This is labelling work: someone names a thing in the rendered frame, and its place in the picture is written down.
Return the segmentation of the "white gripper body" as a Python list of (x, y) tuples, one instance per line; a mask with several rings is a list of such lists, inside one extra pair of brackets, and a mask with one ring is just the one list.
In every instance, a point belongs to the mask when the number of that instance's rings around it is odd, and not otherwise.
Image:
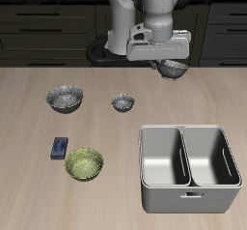
[(152, 43), (151, 30), (145, 30), (129, 37), (126, 58), (130, 61), (186, 59), (190, 41), (191, 34), (188, 31), (174, 30), (170, 40)]

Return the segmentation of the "middle-sized black bowl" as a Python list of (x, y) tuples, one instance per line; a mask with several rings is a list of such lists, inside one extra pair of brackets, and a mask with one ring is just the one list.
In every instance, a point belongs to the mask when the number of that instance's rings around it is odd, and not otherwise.
[(156, 66), (161, 76), (169, 80), (177, 80), (189, 69), (188, 66), (172, 60), (158, 60)]

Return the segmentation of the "small black bowl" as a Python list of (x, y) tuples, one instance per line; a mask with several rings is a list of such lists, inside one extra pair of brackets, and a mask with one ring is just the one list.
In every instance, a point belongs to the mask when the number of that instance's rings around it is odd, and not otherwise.
[(135, 99), (129, 94), (118, 94), (111, 99), (111, 104), (119, 112), (129, 111), (135, 103)]

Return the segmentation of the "large black bowl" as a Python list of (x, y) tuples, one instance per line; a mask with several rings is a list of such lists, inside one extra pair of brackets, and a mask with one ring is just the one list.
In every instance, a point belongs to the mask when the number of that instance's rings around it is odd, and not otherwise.
[(45, 99), (56, 112), (70, 114), (79, 108), (83, 98), (82, 89), (74, 85), (63, 85), (49, 91)]

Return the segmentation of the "green bowl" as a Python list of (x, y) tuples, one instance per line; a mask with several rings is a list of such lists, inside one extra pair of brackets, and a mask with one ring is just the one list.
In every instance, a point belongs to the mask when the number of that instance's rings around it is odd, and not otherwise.
[(66, 172), (79, 182), (93, 180), (103, 168), (103, 156), (94, 149), (75, 150), (65, 160)]

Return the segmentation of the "dark kitchen cupboards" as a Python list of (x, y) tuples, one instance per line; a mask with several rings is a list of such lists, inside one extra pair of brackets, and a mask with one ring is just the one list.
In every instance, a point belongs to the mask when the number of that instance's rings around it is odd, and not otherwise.
[[(247, 66), (247, 5), (190, 1), (172, 17), (191, 41), (186, 59), (170, 60)], [(0, 67), (89, 67), (87, 47), (111, 28), (109, 0), (0, 0)]]

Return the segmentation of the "white two-bin basket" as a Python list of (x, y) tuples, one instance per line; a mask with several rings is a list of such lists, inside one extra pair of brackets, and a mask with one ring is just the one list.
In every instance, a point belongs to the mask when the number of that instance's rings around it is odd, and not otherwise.
[(223, 214), (243, 184), (219, 126), (141, 126), (139, 161), (149, 214)]

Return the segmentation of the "small dark blue box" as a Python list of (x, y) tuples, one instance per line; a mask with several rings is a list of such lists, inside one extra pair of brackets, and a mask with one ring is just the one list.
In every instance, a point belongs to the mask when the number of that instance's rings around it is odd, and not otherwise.
[(69, 139), (67, 137), (55, 137), (50, 157), (52, 159), (64, 159), (66, 156), (68, 142)]

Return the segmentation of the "flat black base plate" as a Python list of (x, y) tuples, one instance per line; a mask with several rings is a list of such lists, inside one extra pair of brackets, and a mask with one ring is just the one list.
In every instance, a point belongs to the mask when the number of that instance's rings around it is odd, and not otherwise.
[(150, 68), (149, 61), (129, 61), (125, 55), (114, 54), (105, 48), (106, 35), (99, 35), (87, 47), (86, 56), (95, 68)]

